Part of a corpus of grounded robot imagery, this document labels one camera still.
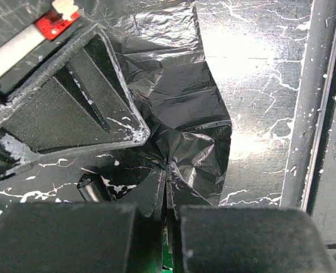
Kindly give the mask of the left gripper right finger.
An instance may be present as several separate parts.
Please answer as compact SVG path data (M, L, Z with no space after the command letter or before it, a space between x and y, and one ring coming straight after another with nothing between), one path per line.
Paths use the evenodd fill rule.
M177 171L166 179L174 272L332 272L307 214L214 206Z

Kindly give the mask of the black trash bag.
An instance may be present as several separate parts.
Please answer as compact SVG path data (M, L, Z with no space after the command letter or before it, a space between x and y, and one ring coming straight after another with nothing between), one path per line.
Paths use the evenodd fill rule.
M232 123L206 62L193 1L81 1L108 35L151 135L118 157L128 176L157 168L179 204L217 205Z

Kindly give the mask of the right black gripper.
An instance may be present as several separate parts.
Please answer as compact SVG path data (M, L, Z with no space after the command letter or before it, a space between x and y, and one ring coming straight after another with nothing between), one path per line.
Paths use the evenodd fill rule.
M89 1L0 1L0 79L46 44L51 53L0 83L0 176L47 159L143 145L137 110Z

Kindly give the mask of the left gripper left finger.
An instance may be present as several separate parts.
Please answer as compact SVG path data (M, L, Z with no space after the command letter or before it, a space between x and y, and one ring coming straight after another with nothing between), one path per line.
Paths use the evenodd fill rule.
M0 272L161 272L165 172L118 201L14 204L0 215Z

